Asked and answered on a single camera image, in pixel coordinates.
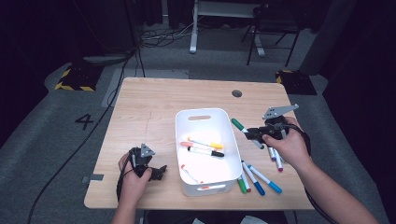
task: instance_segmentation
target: black chair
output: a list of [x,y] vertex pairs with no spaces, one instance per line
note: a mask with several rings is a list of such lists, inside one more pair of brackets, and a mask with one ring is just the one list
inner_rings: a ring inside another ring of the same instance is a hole
[[[277,1],[276,3],[262,4],[260,7],[253,9],[253,21],[247,28],[241,42],[245,40],[249,33],[252,33],[252,41],[247,58],[247,65],[250,63],[251,51],[253,50],[254,40],[256,35],[280,35],[280,38],[273,46],[263,46],[266,49],[289,49],[290,53],[286,60],[285,66],[288,66],[294,46],[297,42],[298,36],[303,29],[297,21],[297,16],[292,11],[292,7],[288,3]],[[281,48],[277,44],[286,35],[294,35],[294,40],[290,48]]]

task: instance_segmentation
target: white plastic bin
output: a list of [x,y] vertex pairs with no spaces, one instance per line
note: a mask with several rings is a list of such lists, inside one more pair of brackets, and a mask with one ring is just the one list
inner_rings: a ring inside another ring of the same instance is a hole
[[[224,157],[188,151],[188,137],[221,143]],[[241,158],[227,113],[220,108],[183,110],[176,115],[177,161],[183,192],[202,196],[229,191],[242,174]]]

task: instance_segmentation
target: hand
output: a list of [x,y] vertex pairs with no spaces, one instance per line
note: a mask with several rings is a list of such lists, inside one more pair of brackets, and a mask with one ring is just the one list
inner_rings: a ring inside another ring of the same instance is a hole
[[[123,155],[119,161],[119,168],[122,169],[129,153]],[[145,173],[139,178],[132,170],[132,165],[129,161],[125,167],[125,176],[123,177],[122,190],[120,195],[120,205],[136,207],[137,203],[145,193],[147,183],[151,177],[151,168],[148,168]]]
[[[294,124],[301,129],[295,118],[285,117],[285,119],[289,124]],[[280,156],[295,169],[312,162],[303,137],[292,128],[289,128],[289,134],[282,140],[276,140],[267,134],[263,135],[262,139],[268,146],[276,149]]]

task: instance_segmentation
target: black and yellow floor base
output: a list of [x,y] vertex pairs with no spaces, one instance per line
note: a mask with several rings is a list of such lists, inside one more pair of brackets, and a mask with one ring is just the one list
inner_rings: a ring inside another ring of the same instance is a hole
[[287,94],[318,95],[309,76],[298,71],[280,70],[276,72],[276,82],[285,87]]
[[84,68],[70,65],[62,74],[55,90],[96,91],[96,84],[104,67],[88,66]]

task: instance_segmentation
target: table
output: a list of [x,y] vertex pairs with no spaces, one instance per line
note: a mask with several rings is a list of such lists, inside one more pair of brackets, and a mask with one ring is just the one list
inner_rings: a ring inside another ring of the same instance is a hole
[[[234,97],[240,91],[241,97]],[[258,149],[233,126],[241,158],[252,164],[282,189],[276,194],[262,181],[265,196],[252,187],[243,194],[237,184],[222,194],[189,197],[182,193],[176,152],[175,116],[184,109],[222,108],[247,128],[263,125],[262,114],[270,106],[290,105],[284,87],[277,83],[127,77],[109,122],[85,197],[89,208],[116,208],[118,161],[132,147],[145,143],[156,152],[150,166],[167,165],[163,179],[151,180],[139,209],[194,210],[297,210],[313,209],[295,170],[284,164],[280,173],[267,149]],[[295,117],[293,112],[286,116]]]
[[[193,20],[192,20],[190,53],[196,53],[197,51],[198,15],[253,18],[253,8],[259,6],[260,4],[206,2],[206,1],[195,0]],[[264,52],[264,48],[262,47],[262,42],[260,41],[260,38],[256,36],[254,42],[257,46],[257,52],[259,53],[259,56],[264,57],[265,52]]]

